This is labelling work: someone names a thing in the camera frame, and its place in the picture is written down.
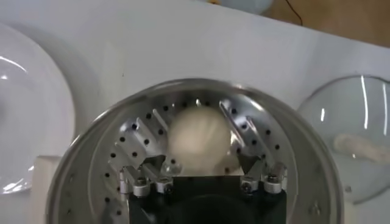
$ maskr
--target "screw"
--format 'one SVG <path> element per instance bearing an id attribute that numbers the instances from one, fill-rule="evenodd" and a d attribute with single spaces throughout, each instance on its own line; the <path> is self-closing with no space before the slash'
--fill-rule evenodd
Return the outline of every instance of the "screw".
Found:
<path id="1" fill-rule="evenodd" d="M 172 191 L 173 191 L 173 186 L 171 184 L 165 186 L 164 193 L 171 194 Z"/>
<path id="2" fill-rule="evenodd" d="M 278 183 L 278 177 L 274 174 L 269 174 L 267 181 L 270 183 Z"/>
<path id="3" fill-rule="evenodd" d="M 252 192 L 252 187 L 249 183 L 243 183 L 241 185 L 241 190 L 243 190 L 245 194 L 250 194 Z"/>
<path id="4" fill-rule="evenodd" d="M 169 181 L 169 179 L 166 178 L 166 177 L 161 177 L 161 178 L 160 178 L 160 182 L 162 182 L 162 183 L 166 183 L 166 182 L 168 182 L 168 181 Z"/>
<path id="5" fill-rule="evenodd" d="M 146 184 L 146 178 L 145 177 L 139 177 L 138 179 L 136 179 L 136 182 L 138 184 L 144 185 L 144 184 Z"/>

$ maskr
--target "black wire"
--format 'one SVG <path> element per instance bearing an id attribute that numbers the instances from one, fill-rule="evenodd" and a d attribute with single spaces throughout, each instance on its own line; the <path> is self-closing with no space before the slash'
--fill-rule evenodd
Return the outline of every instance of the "black wire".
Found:
<path id="1" fill-rule="evenodd" d="M 291 6 L 291 4 L 288 0 L 286 0 L 286 2 L 288 4 L 288 6 L 291 8 L 291 10 L 294 12 L 294 14 L 298 16 L 300 25 L 303 26 L 303 21 L 302 21 L 302 18 L 300 17 L 300 15 L 294 10 L 294 8 Z"/>

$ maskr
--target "dough piece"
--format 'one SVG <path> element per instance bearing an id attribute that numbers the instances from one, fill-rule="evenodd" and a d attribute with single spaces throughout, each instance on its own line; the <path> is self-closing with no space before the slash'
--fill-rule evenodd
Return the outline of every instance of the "dough piece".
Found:
<path id="1" fill-rule="evenodd" d="M 229 148 L 229 124 L 209 107 L 186 109 L 168 131 L 168 153 L 182 165 L 181 175 L 214 175 Z"/>
<path id="2" fill-rule="evenodd" d="M 369 159 L 375 163 L 390 163 L 390 149 L 375 145 L 366 138 L 357 135 L 340 134 L 336 136 L 333 144 L 335 150 L 339 153 L 352 154 L 354 158 Z"/>

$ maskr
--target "hex bolt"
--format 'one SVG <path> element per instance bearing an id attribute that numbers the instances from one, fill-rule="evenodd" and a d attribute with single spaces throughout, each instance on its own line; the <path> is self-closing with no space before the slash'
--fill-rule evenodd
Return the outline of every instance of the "hex bolt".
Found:
<path id="1" fill-rule="evenodd" d="M 252 192 L 252 187 L 249 183 L 243 183 L 241 185 L 241 190 L 243 190 L 245 194 L 250 194 Z"/>

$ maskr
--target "metal clamp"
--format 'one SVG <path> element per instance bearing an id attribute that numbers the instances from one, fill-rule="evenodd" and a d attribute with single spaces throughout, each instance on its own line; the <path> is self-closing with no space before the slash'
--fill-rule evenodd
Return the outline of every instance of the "metal clamp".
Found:
<path id="1" fill-rule="evenodd" d="M 145 175 L 155 183 L 156 191 L 161 194 L 169 194 L 173 189 L 173 178 L 161 175 L 161 173 L 150 163 L 143 164 L 142 170 Z"/>
<path id="2" fill-rule="evenodd" d="M 240 177 L 241 190 L 245 194 L 251 194 L 258 190 L 258 182 L 261 180 L 262 162 L 257 161 L 245 176 Z"/>
<path id="3" fill-rule="evenodd" d="M 148 196 L 151 192 L 150 182 L 145 177 L 142 177 L 140 173 L 133 166 L 125 166 L 119 173 L 120 192 L 122 194 L 128 194 L 129 183 L 133 187 L 133 195 L 136 197 Z"/>
<path id="4" fill-rule="evenodd" d="M 266 176 L 264 181 L 264 190 L 270 194 L 279 194 L 282 191 L 282 181 L 284 173 L 286 171 L 286 166 L 277 162 L 272 167 L 268 176 Z"/>

